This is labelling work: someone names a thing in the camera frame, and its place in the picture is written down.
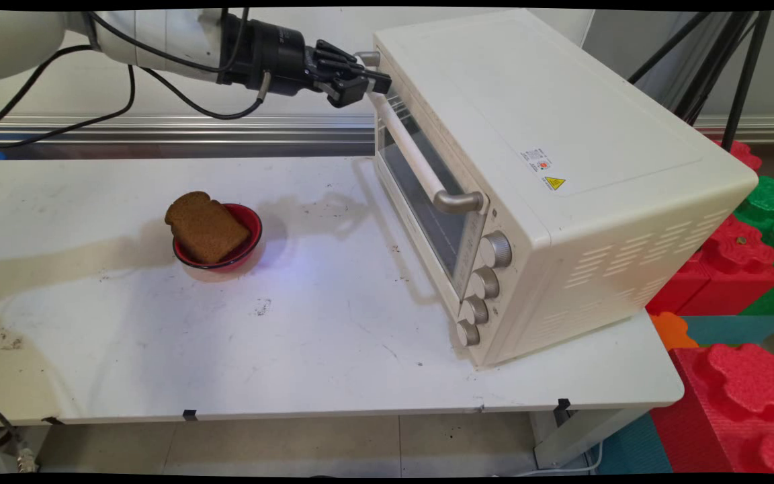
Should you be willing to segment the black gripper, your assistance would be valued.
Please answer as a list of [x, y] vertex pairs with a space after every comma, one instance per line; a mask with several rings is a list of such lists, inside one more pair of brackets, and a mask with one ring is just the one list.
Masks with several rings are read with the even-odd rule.
[[[261, 91], [268, 74], [267, 93], [282, 96], [295, 96], [301, 91], [320, 93], [306, 72], [303, 34], [260, 21], [253, 21], [251, 27], [252, 89]], [[392, 85], [390, 75], [366, 69], [350, 53], [325, 40], [317, 40], [311, 49], [311, 73], [347, 75], [325, 83], [328, 101], [335, 108], [356, 104], [368, 93], [387, 94]]]

